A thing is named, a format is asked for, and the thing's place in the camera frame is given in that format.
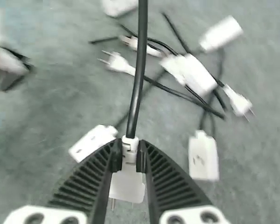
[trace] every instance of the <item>power strip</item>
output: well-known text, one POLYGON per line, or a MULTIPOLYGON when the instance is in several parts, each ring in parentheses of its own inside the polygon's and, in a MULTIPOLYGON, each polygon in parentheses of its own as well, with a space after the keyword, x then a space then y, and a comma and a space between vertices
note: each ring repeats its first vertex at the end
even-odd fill
POLYGON ((101 0, 104 12, 111 17, 118 17, 138 7, 138 0, 101 0))

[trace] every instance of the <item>power plug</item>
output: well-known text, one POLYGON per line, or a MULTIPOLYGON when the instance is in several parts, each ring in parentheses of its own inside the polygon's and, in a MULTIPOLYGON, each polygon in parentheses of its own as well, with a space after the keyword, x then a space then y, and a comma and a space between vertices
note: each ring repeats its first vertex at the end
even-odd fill
POLYGON ((248 120, 246 116, 247 113, 251 112, 254 114, 250 100, 246 99, 241 94, 236 93, 229 85, 225 85, 223 87, 223 91, 228 96, 231 107, 233 108, 234 114, 237 117, 245 117, 248 120))
POLYGON ((123 136, 121 140, 123 150, 122 169, 112 174, 109 198, 141 203, 144 200, 145 184, 142 180, 142 173, 136 172, 139 138, 129 139, 123 136))
POLYGON ((118 17, 136 9, 138 3, 138 0, 101 0, 104 12, 111 17, 118 17))
POLYGON ((117 52, 107 52, 102 50, 103 53, 109 55, 108 61, 98 58, 99 61, 105 63, 107 68, 112 71, 124 72, 135 76, 136 69, 129 64, 129 62, 117 52))
MULTIPOLYGON (((132 36, 131 38, 127 36, 120 36, 119 37, 122 42, 124 42, 127 46, 129 46, 131 49, 137 51, 138 49, 138 38, 135 36, 132 36)), ((147 46, 146 52, 148 55, 152 55, 155 57, 162 57, 162 52, 155 50, 151 48, 150 46, 147 46)))

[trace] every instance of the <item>white connector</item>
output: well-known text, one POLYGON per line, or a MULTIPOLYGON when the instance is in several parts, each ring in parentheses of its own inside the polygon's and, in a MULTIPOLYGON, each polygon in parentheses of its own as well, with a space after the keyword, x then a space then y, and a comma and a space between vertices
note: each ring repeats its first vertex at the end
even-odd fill
POLYGON ((223 91, 228 96, 230 104, 233 108, 234 114, 237 117, 245 117, 247 120, 247 113, 251 112, 252 114, 252 103, 250 100, 246 99, 242 95, 236 93, 229 85, 223 87, 223 91))
POLYGON ((169 55, 163 58, 160 65, 182 86, 187 85, 203 97, 217 87, 216 80, 204 65, 193 55, 169 55))
POLYGON ((205 52, 216 50, 243 33, 239 23, 230 15, 211 27, 201 38, 200 46, 205 52))
POLYGON ((75 161, 81 162, 100 147, 114 140, 117 134, 118 131, 113 126, 97 125, 72 146, 69 153, 75 161))
POLYGON ((117 52, 107 52, 102 50, 103 53, 109 55, 109 60, 105 61, 103 59, 98 58, 99 61, 107 64, 107 68, 116 72, 124 72, 130 74, 131 76, 135 76, 136 69, 129 64, 129 62, 117 52))
POLYGON ((142 173, 136 172, 136 156, 139 138, 129 139, 122 137, 123 161, 122 169, 112 174, 109 198, 131 203, 141 203, 144 200, 145 184, 142 173))
POLYGON ((219 180, 217 144, 203 130, 189 139, 189 175, 196 180, 219 180))
MULTIPOLYGON (((127 36, 121 35, 119 38, 122 42, 124 42, 131 49, 137 51, 137 49, 138 49, 138 38, 137 37, 132 36, 131 38, 129 38, 127 36)), ((160 52, 159 50, 155 50, 149 46, 147 46, 146 53, 149 55, 155 56, 155 57, 163 56, 162 52, 160 52)))

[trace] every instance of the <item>black cable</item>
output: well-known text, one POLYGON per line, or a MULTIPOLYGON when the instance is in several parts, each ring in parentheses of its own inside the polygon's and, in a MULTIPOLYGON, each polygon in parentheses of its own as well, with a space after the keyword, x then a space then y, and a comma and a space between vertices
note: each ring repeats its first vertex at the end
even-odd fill
POLYGON ((118 36, 110 36, 110 37, 105 37, 101 39, 96 39, 93 41, 88 41, 89 44, 97 44, 97 43, 103 43, 103 42, 108 42, 108 41, 114 41, 118 40, 118 36))
POLYGON ((159 41, 157 39, 150 38, 150 37, 147 40, 161 45, 162 47, 166 48, 168 51, 170 51, 175 56, 178 55, 178 53, 175 50, 173 50, 171 47, 169 47, 167 44, 165 44, 162 41, 159 41))
POLYGON ((220 96, 219 92, 217 91, 217 89, 215 89, 213 91, 213 93, 214 93, 215 97, 217 98, 217 100, 219 101, 219 104, 221 105, 222 109, 224 111, 227 111, 227 106, 226 106, 225 102, 223 101, 222 97, 220 96))
POLYGON ((148 1, 139 0, 138 10, 138 46, 135 81, 132 93, 132 99, 127 120, 126 137, 133 139, 136 133, 136 126, 141 103, 141 94, 146 63, 147 48, 147 21, 148 21, 148 1))
MULTIPOLYGON (((219 54, 220 54, 220 61, 219 61, 219 69, 218 69, 218 76, 217 79, 220 80, 223 72, 224 72, 224 60, 225 60, 225 51, 224 49, 219 49, 219 54)), ((211 103, 214 99, 215 94, 211 94, 209 100, 208 100, 208 104, 209 106, 211 106, 211 103)), ((204 123, 205 123, 205 119, 206 119, 206 115, 208 114, 207 111, 203 111, 203 114, 200 118, 200 122, 199 122, 199 130, 203 130, 204 129, 204 123)), ((212 137, 215 139, 216 138, 216 126, 215 126, 215 121, 214 118, 212 117, 212 114, 210 114, 210 119, 212 122, 212 137)))
MULTIPOLYGON (((164 75, 166 74, 166 70, 162 69, 156 76, 155 80, 156 82, 158 82, 161 78, 164 77, 164 75)), ((142 99, 151 91, 151 89, 153 88, 153 85, 149 85, 146 89, 143 90, 142 92, 142 99)), ((129 110, 127 110, 127 112, 121 117, 121 119, 115 124, 113 125, 116 129, 119 129, 120 126, 125 122, 126 118, 129 116, 129 110)))
POLYGON ((176 26, 173 24, 173 22, 170 20, 169 16, 167 16, 164 12, 162 12, 162 15, 164 16, 164 18, 166 19, 167 23, 169 24, 169 26, 171 27, 173 33, 175 34, 176 38, 179 40, 179 42, 181 43, 182 47, 185 49, 185 51, 189 54, 192 54, 192 51, 190 50, 190 48, 188 47, 188 45, 186 44, 186 42, 182 39, 182 36, 180 35, 179 31, 177 30, 176 26))
MULTIPOLYGON (((130 30, 128 27, 126 27, 126 26, 123 25, 122 23, 119 23, 119 22, 118 22, 118 25, 119 25, 120 27, 122 27, 122 28, 123 28, 126 32, 128 32, 130 35, 135 36, 135 37, 138 37, 136 33, 134 33, 132 30, 130 30)), ((170 51, 173 55, 178 55, 178 53, 177 53, 175 50, 173 50, 171 47, 169 47, 167 44, 165 44, 165 43, 162 42, 162 41, 159 41, 159 40, 157 40, 157 39, 150 38, 150 37, 148 37, 147 40, 161 45, 162 47, 164 47, 164 48, 166 48, 168 51, 170 51)), ((156 50, 160 50, 160 49, 156 48, 154 45, 152 45, 152 44, 150 44, 150 43, 148 43, 147 45, 148 45, 149 47, 151 47, 151 48, 156 49, 156 50)))
POLYGON ((192 90, 188 85, 185 85, 186 90, 188 90, 190 93, 193 94, 194 97, 196 97, 201 103, 207 104, 207 102, 199 96, 194 90, 192 90))
MULTIPOLYGON (((144 80, 146 80, 148 83, 150 83, 150 85, 143 90, 142 92, 142 99, 149 93, 149 91, 151 91, 152 87, 155 86, 157 88, 160 88, 166 92, 169 92, 173 95, 176 95, 178 97, 181 97, 183 99, 186 99, 188 101, 191 101, 192 103, 202 107, 203 109, 206 109, 208 112, 214 114, 215 116, 221 118, 221 119, 225 119, 225 115, 220 113, 220 112, 217 112, 216 110, 212 109, 211 107, 209 107, 208 105, 204 105, 202 104, 201 102, 199 102, 197 99, 193 99, 185 94, 182 94, 178 91, 175 91, 175 90, 172 90, 162 84, 159 83, 159 80, 161 80, 161 78, 164 77, 164 75, 166 74, 166 70, 162 69, 156 76, 155 79, 151 79, 147 76, 144 76, 144 80)), ((117 121, 117 123, 115 125, 113 125, 113 127, 115 127, 116 129, 119 129, 120 126, 125 122, 126 118, 128 117, 129 115, 129 111, 127 111, 122 117, 120 120, 117 121)))
POLYGON ((193 98, 193 97, 190 97, 190 96, 187 96, 179 91, 176 91, 176 90, 173 90, 173 89, 170 89, 164 85, 162 85, 161 83, 158 83, 157 81, 147 77, 147 76, 144 76, 144 80, 149 82, 150 84, 154 85, 155 87, 158 87, 159 89, 162 89, 168 93, 171 93, 175 96, 178 96, 178 97, 181 97, 187 101, 190 101, 200 107, 202 107, 203 109, 205 109, 206 111, 214 114, 215 116, 221 118, 221 119, 224 119, 225 116, 224 114, 220 113, 220 112, 217 112, 216 110, 212 109, 211 107, 209 107, 206 103, 204 102, 200 102, 199 100, 197 100, 196 98, 193 98))

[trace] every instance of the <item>screw hole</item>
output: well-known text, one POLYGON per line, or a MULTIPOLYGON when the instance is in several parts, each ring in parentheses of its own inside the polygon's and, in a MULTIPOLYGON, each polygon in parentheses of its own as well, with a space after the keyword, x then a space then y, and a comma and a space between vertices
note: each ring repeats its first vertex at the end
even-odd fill
POLYGON ((79 224, 79 221, 75 217, 69 217, 63 220, 61 224, 79 224))
POLYGON ((43 218, 44 218, 43 214, 36 213, 36 214, 29 216, 26 219, 25 224, 41 224, 43 221, 43 218))
POLYGON ((184 224, 185 222, 183 221, 183 219, 179 216, 171 216, 168 219, 167 224, 184 224))
POLYGON ((201 220, 204 223, 218 223, 219 222, 218 217, 214 213, 209 212, 209 211, 203 212, 201 214, 201 220))

